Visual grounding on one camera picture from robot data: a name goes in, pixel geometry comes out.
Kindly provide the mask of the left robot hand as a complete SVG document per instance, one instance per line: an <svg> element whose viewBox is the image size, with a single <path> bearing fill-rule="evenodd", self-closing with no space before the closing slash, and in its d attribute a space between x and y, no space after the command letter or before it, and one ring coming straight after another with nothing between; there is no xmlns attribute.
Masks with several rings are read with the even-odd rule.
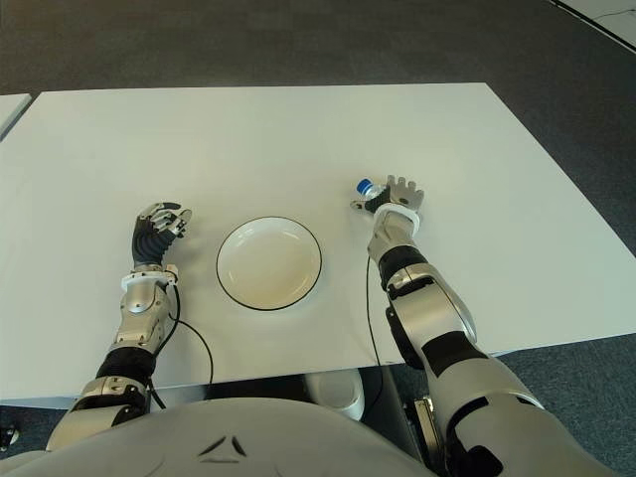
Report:
<svg viewBox="0 0 636 477"><path fill-rule="evenodd" d="M174 240L185 235L192 216L177 203L153 203L144 209L136 217L131 240L134 266L160 266Z"/></svg>

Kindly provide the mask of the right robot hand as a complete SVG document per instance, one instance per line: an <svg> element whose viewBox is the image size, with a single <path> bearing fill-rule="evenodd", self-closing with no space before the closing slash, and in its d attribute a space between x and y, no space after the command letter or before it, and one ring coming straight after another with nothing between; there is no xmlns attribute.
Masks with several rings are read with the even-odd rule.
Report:
<svg viewBox="0 0 636 477"><path fill-rule="evenodd" d="M418 212L424 198L424 192L413 181L405 177L389 175L383 184L363 179L356 187L360 198L351 202L356 211L374 214L382 206L395 205Z"/></svg>

